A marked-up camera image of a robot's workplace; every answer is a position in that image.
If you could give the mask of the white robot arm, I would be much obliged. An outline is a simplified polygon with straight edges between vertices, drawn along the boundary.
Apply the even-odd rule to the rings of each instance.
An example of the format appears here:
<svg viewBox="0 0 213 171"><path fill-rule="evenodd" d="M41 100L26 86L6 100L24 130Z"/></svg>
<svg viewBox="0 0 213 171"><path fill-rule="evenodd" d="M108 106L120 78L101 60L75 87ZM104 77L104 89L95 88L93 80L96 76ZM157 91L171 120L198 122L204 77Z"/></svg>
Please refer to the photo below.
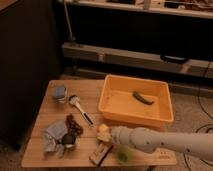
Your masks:
<svg viewBox="0 0 213 171"><path fill-rule="evenodd" d="M159 132L144 127L112 127L103 133L106 142L153 153L165 148L213 162L213 134Z"/></svg>

